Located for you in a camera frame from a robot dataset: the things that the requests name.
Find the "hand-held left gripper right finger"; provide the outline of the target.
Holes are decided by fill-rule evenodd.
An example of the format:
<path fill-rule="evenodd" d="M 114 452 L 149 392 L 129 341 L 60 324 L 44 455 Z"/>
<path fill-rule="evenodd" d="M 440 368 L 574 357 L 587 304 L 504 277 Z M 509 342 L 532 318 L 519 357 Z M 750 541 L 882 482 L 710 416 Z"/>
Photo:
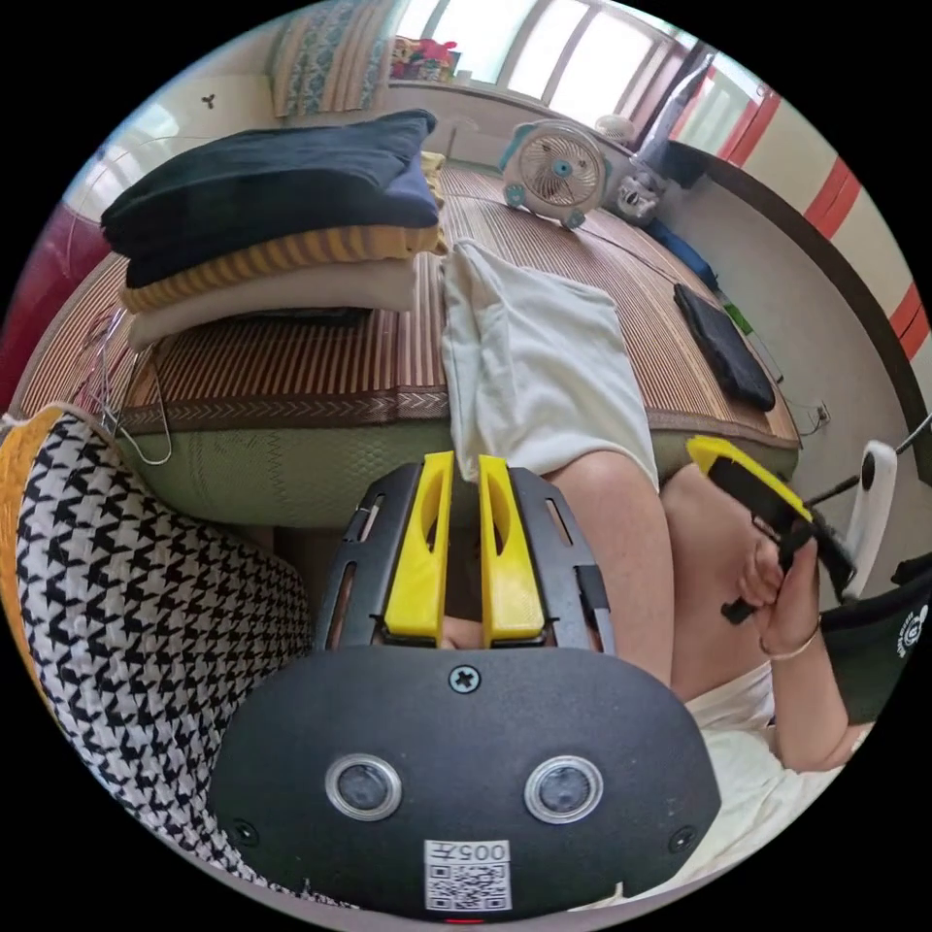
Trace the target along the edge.
<path fill-rule="evenodd" d="M 545 616 L 510 471 L 502 458 L 479 457 L 483 645 L 540 641 Z"/>

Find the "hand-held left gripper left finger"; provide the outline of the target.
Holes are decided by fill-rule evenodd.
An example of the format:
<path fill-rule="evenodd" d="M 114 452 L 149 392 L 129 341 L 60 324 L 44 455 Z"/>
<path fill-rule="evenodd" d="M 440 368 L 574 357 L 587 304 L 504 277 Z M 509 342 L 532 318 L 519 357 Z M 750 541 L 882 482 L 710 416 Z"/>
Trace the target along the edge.
<path fill-rule="evenodd" d="M 423 458 L 383 618 L 390 641 L 442 640 L 453 467 L 451 451 Z"/>

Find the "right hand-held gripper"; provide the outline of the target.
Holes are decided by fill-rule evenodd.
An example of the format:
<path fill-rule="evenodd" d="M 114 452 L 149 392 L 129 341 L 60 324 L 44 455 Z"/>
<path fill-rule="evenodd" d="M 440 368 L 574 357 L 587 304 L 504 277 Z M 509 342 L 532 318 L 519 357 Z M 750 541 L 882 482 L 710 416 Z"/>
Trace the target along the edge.
<path fill-rule="evenodd" d="M 815 563 L 828 574 L 836 600 L 858 599 L 858 509 L 848 529 L 840 532 L 812 503 L 803 500 L 780 478 L 730 442 L 705 436 L 686 441 L 686 451 L 706 477 L 733 498 L 749 527 L 738 577 L 738 597 L 722 606 L 732 624 L 741 624 L 769 601 L 750 601 L 755 593 L 777 595 L 796 556 L 815 547 Z"/>

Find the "person's right hand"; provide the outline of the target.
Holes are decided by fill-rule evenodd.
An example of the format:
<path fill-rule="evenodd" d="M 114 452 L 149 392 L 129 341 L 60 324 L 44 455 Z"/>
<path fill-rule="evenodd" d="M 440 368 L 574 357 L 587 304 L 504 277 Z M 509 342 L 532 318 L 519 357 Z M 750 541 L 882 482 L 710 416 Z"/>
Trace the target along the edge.
<path fill-rule="evenodd" d="M 819 569 L 816 543 L 795 552 L 781 568 L 775 543 L 759 538 L 738 577 L 738 595 L 753 608 L 761 649 L 787 659 L 804 649 L 819 626 Z"/>

